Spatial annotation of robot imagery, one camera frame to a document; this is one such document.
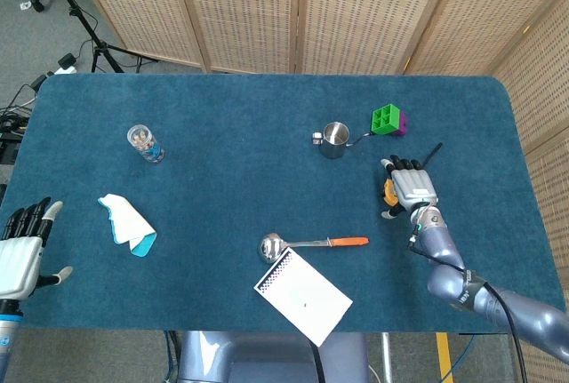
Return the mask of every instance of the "white notepad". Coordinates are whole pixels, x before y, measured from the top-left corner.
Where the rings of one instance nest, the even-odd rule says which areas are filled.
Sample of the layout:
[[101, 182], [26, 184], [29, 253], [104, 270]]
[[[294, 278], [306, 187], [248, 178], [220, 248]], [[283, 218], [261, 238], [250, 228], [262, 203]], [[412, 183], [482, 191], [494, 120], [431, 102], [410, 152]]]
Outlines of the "white notepad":
[[254, 288], [318, 347], [352, 304], [290, 248]]

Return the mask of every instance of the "green toy block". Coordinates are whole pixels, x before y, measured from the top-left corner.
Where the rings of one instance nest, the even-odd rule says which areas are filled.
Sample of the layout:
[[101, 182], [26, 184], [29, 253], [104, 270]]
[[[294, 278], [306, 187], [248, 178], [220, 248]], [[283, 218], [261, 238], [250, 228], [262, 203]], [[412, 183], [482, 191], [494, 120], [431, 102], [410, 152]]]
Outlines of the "green toy block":
[[372, 115], [372, 132], [375, 134], [390, 134], [399, 129], [399, 108], [388, 104], [375, 109]]

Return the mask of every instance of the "paper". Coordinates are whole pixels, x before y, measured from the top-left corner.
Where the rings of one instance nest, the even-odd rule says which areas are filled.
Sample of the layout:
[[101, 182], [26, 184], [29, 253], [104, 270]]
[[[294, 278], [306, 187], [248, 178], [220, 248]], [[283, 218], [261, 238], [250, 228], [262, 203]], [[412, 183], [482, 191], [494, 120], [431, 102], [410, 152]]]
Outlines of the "paper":
[[107, 194], [99, 203], [108, 209], [115, 243], [129, 243], [132, 254], [144, 257], [156, 239], [156, 231], [122, 196]]
[[352, 304], [290, 248], [254, 289], [318, 347]]

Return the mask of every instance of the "gray carpet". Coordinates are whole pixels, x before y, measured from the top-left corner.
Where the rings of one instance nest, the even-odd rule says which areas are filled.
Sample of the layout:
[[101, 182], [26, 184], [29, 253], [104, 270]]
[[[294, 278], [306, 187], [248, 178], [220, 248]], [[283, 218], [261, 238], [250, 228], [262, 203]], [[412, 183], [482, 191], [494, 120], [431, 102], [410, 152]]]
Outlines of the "gray carpet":
[[[65, 0], [42, 0], [45, 5], [42, 13], [33, 9], [21, 11], [20, 3], [25, 1], [27, 0], [0, 0], [0, 11], [3, 14], [0, 18], [0, 32], [3, 34], [0, 49], [0, 107], [10, 102], [22, 84], [33, 82], [48, 70], [56, 70], [57, 60], [64, 54], [72, 52], [77, 56], [80, 44], [88, 38], [79, 21], [68, 16]], [[77, 2], [99, 19], [97, 33], [100, 37], [110, 44], [117, 44], [92, 1]], [[135, 63], [128, 56], [119, 53], [115, 55], [125, 65]], [[80, 72], [87, 72], [90, 67], [91, 50], [87, 43], [76, 68]], [[104, 60], [100, 67], [110, 70]], [[126, 68], [125, 71], [132, 72], [133, 69]], [[141, 72], [200, 71], [158, 62], [143, 66]], [[33, 92], [25, 89], [17, 103], [31, 98]], [[9, 180], [11, 171], [12, 167], [0, 165], [0, 183]], [[372, 334], [368, 337], [370, 363], [382, 378], [380, 340], [379, 335]], [[456, 360], [468, 340], [469, 336], [450, 337], [453, 360]], [[440, 380], [434, 334], [392, 334], [391, 355], [394, 382]], [[6, 382], [160, 382], [166, 369], [164, 336], [160, 331], [25, 329], [20, 333]], [[484, 336], [477, 339], [460, 369], [454, 374], [454, 381], [509, 383], [516, 381], [515, 375], [509, 338]]]

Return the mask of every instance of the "folded cloth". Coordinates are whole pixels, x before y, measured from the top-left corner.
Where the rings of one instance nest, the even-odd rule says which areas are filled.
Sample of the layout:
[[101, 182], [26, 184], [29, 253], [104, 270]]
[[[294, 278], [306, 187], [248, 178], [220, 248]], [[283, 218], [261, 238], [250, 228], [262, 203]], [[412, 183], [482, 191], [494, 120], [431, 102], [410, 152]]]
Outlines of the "folded cloth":
[[156, 231], [122, 196], [107, 194], [99, 203], [108, 209], [115, 243], [129, 243], [131, 253], [144, 257], [156, 239]]

